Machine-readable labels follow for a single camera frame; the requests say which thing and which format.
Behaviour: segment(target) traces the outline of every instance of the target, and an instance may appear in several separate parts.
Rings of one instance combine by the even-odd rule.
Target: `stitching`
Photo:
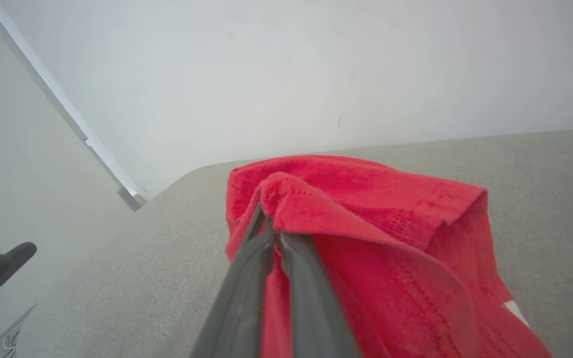
[[[394,268],[403,269],[405,271],[405,274],[409,277],[411,284],[416,283],[416,280],[414,279],[414,277],[412,277],[412,274],[410,274],[410,272],[408,272],[408,270],[403,265],[401,265],[400,263],[396,263],[396,264],[398,265],[398,267],[393,265]],[[393,275],[393,277],[396,279],[396,281],[398,281],[399,285],[401,287],[414,288],[413,291],[416,291],[417,287],[409,287],[407,282],[404,282],[404,281],[402,281],[402,279],[399,278],[400,274],[401,274],[400,272],[397,272],[397,274]],[[421,306],[421,304],[418,301],[418,297],[415,295],[414,292],[408,292],[408,294],[411,297],[410,301],[414,304],[415,308],[417,308],[417,310],[419,311],[421,320],[423,320],[423,323],[430,329],[430,332],[432,333],[432,338],[435,340],[435,342],[437,344],[439,356],[445,357],[446,353],[443,350],[443,348],[441,347],[441,344],[439,344],[439,332],[437,331],[437,329],[432,324],[430,324],[430,320],[428,319],[427,311]]]
[[[380,223],[377,220],[373,220],[372,218],[368,217],[368,216],[361,216],[361,215],[357,215],[357,217],[361,218],[362,220],[368,222],[369,224],[377,227],[378,229],[384,231],[385,234],[387,234],[388,236],[399,240],[400,242],[403,242],[407,245],[412,245],[415,244],[416,246],[420,246],[423,247],[423,242],[419,239],[416,239],[412,236],[409,236],[407,234],[401,233],[400,231],[396,230],[395,228],[395,223],[393,222],[387,222],[386,223],[386,227],[389,228],[389,231],[385,231],[382,227],[380,227]]]
[[[488,292],[492,297],[494,297],[496,301],[499,301],[498,297],[496,297],[496,294],[494,293],[493,290],[487,290],[487,292]],[[503,342],[503,344],[505,344],[505,345],[507,346],[507,348],[510,349],[510,351],[512,352],[512,354],[514,354],[514,356],[520,357],[520,356],[516,353],[516,351],[514,351],[514,348],[512,348],[512,346],[507,342],[507,340],[505,340],[505,338],[503,338],[503,336],[501,336],[501,335],[492,327],[492,325],[491,325],[487,320],[485,320],[483,317],[479,317],[479,318],[482,319],[483,323],[485,323],[485,324],[490,328],[490,330],[492,330],[492,332],[494,332],[494,334],[498,337],[498,339],[500,339],[501,342]]]
[[[477,325],[477,327],[479,328],[479,333],[481,335],[481,337],[487,342],[487,344],[489,344],[489,346],[492,347],[492,349],[494,349],[494,351],[498,354],[500,354],[501,356],[505,356],[505,354],[503,353],[503,351],[501,351],[496,344],[494,344],[493,340],[489,339],[489,336],[487,335],[487,333],[484,332],[484,328],[482,326]]]
[[[311,196],[311,195],[312,195],[312,193],[310,193],[310,192],[304,192],[304,191],[302,191],[302,190],[293,190],[293,191],[290,191],[289,193],[295,193],[296,195],[306,195],[306,196]]]
[[[496,337],[498,337],[498,339],[500,339],[501,342],[503,342],[503,344],[504,344],[508,349],[510,349],[510,352],[512,352],[513,357],[520,357],[520,356],[516,353],[516,351],[514,351],[514,349],[512,348],[512,346],[511,346],[510,344],[508,344],[508,342],[507,342],[505,339],[503,339],[503,337],[492,327],[492,325],[491,325],[486,319],[484,319],[481,315],[478,315],[478,317],[479,317],[479,319],[485,324],[485,326],[487,326],[487,328],[489,328],[489,329],[494,333],[494,335],[496,335]],[[484,335],[484,337],[485,337],[489,342],[491,341],[491,340],[489,339],[489,336],[486,336],[485,333],[482,332],[481,334]]]
[[[453,340],[452,340],[452,335],[450,335],[450,325],[448,324],[448,321],[446,321],[446,319],[444,319],[443,315],[441,315],[441,313],[439,313],[439,311],[437,311],[437,309],[434,306],[434,302],[432,301],[432,299],[430,299],[430,297],[428,297],[428,294],[425,292],[425,290],[423,290],[423,288],[421,288],[421,285],[412,276],[412,274],[407,269],[407,267],[405,267],[405,265],[403,265],[403,264],[399,264],[399,265],[405,271],[405,273],[410,277],[412,284],[419,290],[421,295],[423,295],[423,299],[425,299],[425,301],[427,301],[430,309],[437,315],[437,317],[439,317],[439,320],[441,320],[439,323],[446,328],[446,335],[448,336],[448,343],[452,346],[453,351],[455,353],[457,353],[457,356],[459,358],[461,358],[461,352],[459,352],[459,349],[457,349],[455,342],[453,342]],[[440,340],[438,338],[437,338],[437,344],[441,345]]]

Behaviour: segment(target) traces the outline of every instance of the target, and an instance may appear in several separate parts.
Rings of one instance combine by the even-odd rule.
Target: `red cloth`
[[[346,157],[233,170],[232,260],[259,201],[274,229],[312,234],[365,357],[549,357],[503,306],[484,188]],[[291,356],[289,282],[275,249],[262,356]]]

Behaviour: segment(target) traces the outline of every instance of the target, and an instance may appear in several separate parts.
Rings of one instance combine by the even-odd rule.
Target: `red object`
[[[346,157],[233,170],[226,252],[259,201],[277,231],[309,233],[365,357],[550,357],[503,306],[484,188]],[[262,356],[291,356],[280,249],[267,279]]]

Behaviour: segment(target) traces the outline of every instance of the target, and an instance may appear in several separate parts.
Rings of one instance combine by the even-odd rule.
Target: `white wall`
[[[134,215],[0,37],[0,254],[38,251],[0,288],[0,334]]]
[[[2,6],[145,197],[234,159],[573,128],[573,1]]]

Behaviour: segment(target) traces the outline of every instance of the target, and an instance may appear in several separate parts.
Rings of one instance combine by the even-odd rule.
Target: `gray fabric surface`
[[[573,131],[344,150],[489,189],[498,269],[535,333],[573,357]],[[225,185],[207,166],[139,210],[128,234],[39,303],[19,358],[189,355],[228,268]]]

